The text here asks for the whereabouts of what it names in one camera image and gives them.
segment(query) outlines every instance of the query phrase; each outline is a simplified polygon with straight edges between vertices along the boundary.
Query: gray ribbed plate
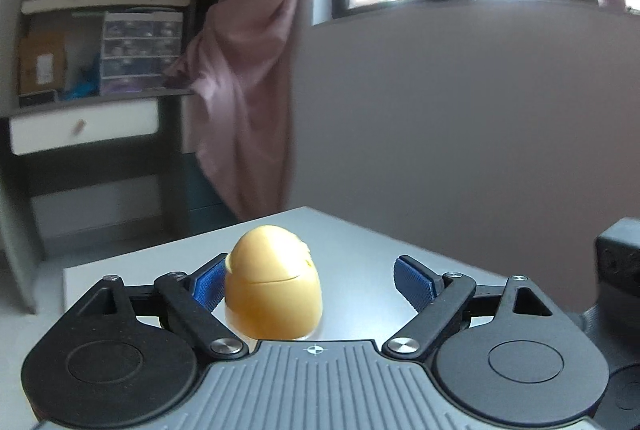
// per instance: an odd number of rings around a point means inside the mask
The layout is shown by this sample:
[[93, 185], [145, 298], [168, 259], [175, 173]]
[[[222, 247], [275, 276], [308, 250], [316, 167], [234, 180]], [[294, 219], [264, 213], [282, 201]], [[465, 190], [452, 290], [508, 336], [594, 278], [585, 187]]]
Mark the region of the gray ribbed plate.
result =
[[[60, 427], [44, 423], [40, 430]], [[488, 430], [450, 405], [420, 365], [372, 342], [263, 342], [211, 365], [186, 402], [136, 430]], [[582, 420], [571, 430], [599, 428]]]

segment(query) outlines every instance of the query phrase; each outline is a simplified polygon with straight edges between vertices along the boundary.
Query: metal screw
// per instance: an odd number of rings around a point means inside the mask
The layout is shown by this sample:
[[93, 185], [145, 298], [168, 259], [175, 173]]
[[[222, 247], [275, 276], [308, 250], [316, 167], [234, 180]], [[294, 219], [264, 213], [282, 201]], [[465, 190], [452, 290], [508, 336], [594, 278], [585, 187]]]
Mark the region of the metal screw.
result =
[[242, 350], [242, 342], [235, 338], [219, 338], [213, 340], [209, 348], [218, 354], [235, 354]]
[[389, 340], [388, 344], [386, 344], [389, 349], [393, 352], [397, 352], [398, 354], [411, 354], [415, 352], [420, 347], [420, 344], [414, 340], [413, 338], [393, 338]]

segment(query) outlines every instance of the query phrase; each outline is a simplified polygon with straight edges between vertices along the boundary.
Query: floor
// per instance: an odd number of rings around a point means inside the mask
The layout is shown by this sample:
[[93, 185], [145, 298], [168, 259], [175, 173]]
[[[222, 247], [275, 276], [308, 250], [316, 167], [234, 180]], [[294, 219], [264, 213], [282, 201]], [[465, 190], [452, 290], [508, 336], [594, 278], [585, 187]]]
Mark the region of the floor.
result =
[[63, 309], [62, 270], [165, 242], [161, 235], [114, 242], [44, 261], [38, 272], [35, 295], [38, 314], [20, 307], [18, 292], [6, 263], [0, 264], [0, 428], [30, 430], [36, 419], [20, 385], [22, 361], [55, 323]]

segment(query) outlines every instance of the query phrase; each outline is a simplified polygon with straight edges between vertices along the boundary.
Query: white drawer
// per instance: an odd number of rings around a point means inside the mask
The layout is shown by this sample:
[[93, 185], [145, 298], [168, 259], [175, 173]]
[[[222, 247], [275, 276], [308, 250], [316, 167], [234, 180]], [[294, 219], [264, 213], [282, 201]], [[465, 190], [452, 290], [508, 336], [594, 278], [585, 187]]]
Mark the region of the white drawer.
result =
[[11, 147], [22, 155], [158, 131], [158, 100], [76, 106], [15, 116], [10, 120]]

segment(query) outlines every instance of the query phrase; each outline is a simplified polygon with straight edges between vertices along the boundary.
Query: plastic drawer organizer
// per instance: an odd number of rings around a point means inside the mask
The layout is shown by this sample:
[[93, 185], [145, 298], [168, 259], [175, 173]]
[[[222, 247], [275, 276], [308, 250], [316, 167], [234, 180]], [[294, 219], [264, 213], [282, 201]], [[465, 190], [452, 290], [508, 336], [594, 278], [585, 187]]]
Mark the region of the plastic drawer organizer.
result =
[[106, 13], [100, 93], [162, 87], [162, 72], [180, 55], [182, 13]]

